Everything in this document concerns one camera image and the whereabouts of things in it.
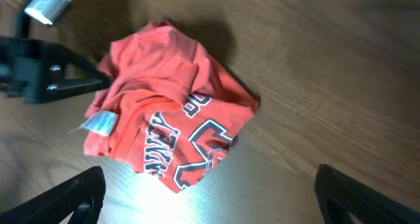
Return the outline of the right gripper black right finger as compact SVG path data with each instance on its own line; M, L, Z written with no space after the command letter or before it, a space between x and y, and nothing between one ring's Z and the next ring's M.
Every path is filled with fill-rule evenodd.
M320 164L314 191L327 224L419 222L419 212L373 190L327 164Z

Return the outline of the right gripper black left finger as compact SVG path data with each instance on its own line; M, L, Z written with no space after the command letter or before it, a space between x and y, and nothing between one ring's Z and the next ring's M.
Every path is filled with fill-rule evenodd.
M97 223L103 207L106 182L94 166L1 214L2 223Z

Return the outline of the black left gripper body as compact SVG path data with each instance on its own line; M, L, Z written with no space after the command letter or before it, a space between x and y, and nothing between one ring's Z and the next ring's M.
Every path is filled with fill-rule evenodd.
M44 103L43 49L38 39L1 38L1 92L28 103Z

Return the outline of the finger of the left gripper with pad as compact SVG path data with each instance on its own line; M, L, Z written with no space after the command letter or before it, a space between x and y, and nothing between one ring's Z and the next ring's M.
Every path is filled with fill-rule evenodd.
M42 100L58 101L109 88L110 78L96 66L62 45L44 42Z

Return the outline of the red printed t-shirt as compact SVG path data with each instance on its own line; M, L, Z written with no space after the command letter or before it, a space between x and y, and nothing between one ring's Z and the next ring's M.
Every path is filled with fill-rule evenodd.
M226 158L258 108L199 41L165 20L114 41L97 68L111 84L86 111L84 153L123 162L175 193Z

